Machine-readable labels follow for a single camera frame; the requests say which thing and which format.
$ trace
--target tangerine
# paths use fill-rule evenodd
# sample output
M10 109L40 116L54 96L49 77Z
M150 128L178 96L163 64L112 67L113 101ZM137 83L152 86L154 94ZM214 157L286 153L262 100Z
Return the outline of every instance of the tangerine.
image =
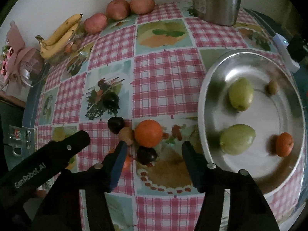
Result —
M293 146L293 137L289 133L282 133L276 141L276 153L280 157L286 157L292 151Z
M163 130L154 120L144 120L135 128L135 140L143 147L154 147L161 142Z
M115 151L115 149L112 148L108 152L108 154L112 154L114 151ZM122 172L125 172L125 171L129 170L130 166L131 166L131 156L129 154L127 154L127 156L125 158L125 161L124 161L124 164L123 164Z

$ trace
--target table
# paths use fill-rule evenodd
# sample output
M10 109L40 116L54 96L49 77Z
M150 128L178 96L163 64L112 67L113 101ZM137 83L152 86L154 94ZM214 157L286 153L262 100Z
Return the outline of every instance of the table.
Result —
M240 9L237 23L225 27L195 18L188 3L156 5L148 15L131 15L110 23L100 34L87 36L82 44L85 54L51 68L42 91L31 95L32 108L26 107L25 117L34 125L38 147L77 130L89 133L91 144L74 157L72 172L102 161L118 142L107 127L112 115L92 103L104 88L118 94L117 116L127 125L134 128L144 119L154 119L163 126L167 134L158 151L164 162L153 163L153 168L142 166L130 148L130 169L106 195L116 230L194 229L204 194L192 187L179 147L190 140L201 148L196 121L199 90L206 71L220 55L232 49L254 49L292 78L270 32L251 14ZM180 129L181 141L178 134L172 136L174 126ZM267 199L279 224L298 202L305 159L303 154L291 179ZM88 230L83 191L80 197L83 228ZM227 216L226 207L222 230Z

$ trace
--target metal plate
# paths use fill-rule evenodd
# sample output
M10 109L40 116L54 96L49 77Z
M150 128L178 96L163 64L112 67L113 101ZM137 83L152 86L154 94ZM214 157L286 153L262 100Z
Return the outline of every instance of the metal plate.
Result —
M239 77L254 87L254 99L244 112L230 104L228 89ZM265 86L276 80L276 95L268 95ZM251 126L256 137L244 153L231 156L219 146L222 130L234 124ZM267 197L278 191L292 176L302 154L305 121L300 97L287 75L272 60L250 50L231 51L220 57L207 72L199 104L198 125L204 155L223 170L246 169ZM294 148L285 158L273 154L275 135L288 132Z

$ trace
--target white device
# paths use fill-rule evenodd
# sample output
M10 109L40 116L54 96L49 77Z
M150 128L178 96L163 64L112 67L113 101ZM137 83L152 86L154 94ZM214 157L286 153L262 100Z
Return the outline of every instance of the white device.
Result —
M286 40L286 38L284 38L282 35L280 34L276 34L273 37L273 41L276 44L277 48L278 48L278 52L279 54L281 54L286 67L293 73L296 73L300 66L298 64L298 62L294 61L288 50L287 50L287 46L289 45L288 41Z

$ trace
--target banana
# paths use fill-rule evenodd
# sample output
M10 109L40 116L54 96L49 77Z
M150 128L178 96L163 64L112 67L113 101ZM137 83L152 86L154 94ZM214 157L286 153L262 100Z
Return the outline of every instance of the banana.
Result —
M51 46L57 43L60 38L72 27L74 24L80 21L82 14L75 14L62 23L58 29L47 39L44 40L41 36L37 36L38 41L42 41L43 46Z
M53 57L56 53L58 53L67 43L67 41L70 39L72 34L76 31L78 28L78 23L76 23L73 27L71 27L62 37L61 39L54 45L52 49L46 49L44 47L43 41L40 42L41 46L41 56L44 59L49 59Z

